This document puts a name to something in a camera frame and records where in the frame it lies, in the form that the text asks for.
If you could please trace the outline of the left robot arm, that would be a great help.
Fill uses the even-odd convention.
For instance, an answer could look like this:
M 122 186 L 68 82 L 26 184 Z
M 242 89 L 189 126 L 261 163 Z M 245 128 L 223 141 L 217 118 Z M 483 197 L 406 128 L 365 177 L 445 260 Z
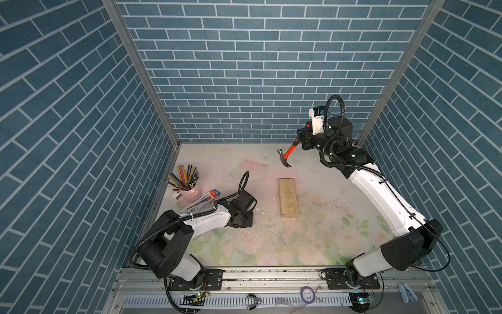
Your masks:
M 185 215 L 166 211 L 132 249 L 128 266 L 150 270 L 160 279 L 178 277 L 199 286 L 204 267 L 186 253 L 192 239 L 214 229 L 252 227 L 257 203 L 255 197 L 241 190 L 204 211 Z

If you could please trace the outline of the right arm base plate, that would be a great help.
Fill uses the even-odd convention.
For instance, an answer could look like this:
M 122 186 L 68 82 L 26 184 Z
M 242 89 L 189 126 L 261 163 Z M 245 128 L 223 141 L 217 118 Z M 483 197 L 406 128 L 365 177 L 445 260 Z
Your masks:
M 380 289 L 380 282 L 376 274 L 369 277 L 362 277 L 346 268 L 323 269 L 320 271 L 320 278 L 327 283 L 329 290 Z

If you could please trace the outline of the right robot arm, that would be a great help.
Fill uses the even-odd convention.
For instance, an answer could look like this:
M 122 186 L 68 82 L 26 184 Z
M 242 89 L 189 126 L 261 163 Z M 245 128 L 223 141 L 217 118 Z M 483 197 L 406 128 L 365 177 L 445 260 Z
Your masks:
M 352 124 L 346 118 L 333 116 L 323 122 L 319 130 L 313 122 L 308 122 L 296 133 L 294 145 L 301 145 L 303 150 L 316 149 L 325 167 L 339 170 L 355 184 L 376 207 L 394 236 L 346 263 L 346 277 L 350 282 L 390 269 L 417 268 L 417 262 L 441 243 L 441 223 L 427 219 L 414 209 L 380 172 L 370 155 L 353 145 Z

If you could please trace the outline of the wooden block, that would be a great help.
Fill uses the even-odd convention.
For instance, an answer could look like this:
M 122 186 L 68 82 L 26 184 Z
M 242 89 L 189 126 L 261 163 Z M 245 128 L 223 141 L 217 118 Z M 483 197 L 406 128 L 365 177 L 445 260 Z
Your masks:
M 278 180 L 281 218 L 298 218 L 298 199 L 294 179 L 280 178 Z

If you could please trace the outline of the red-handled claw hammer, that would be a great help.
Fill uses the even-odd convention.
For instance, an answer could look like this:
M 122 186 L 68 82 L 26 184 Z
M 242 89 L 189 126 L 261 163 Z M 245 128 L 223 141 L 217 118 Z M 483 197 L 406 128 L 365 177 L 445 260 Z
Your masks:
M 291 153 L 295 150 L 295 148 L 300 144 L 301 140 L 299 137 L 296 137 L 294 142 L 290 145 L 289 149 L 284 153 L 282 149 L 278 149 L 277 153 L 279 154 L 281 164 L 284 167 L 291 167 L 291 165 L 288 163 L 288 158 L 291 155 Z

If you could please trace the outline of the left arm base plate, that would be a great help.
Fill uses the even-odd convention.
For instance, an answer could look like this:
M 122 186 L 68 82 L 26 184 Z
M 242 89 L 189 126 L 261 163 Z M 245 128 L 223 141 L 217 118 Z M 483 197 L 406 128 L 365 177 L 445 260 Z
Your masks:
M 169 290 L 221 290 L 224 271 L 222 269 L 202 269 L 191 281 L 181 277 L 170 279 Z

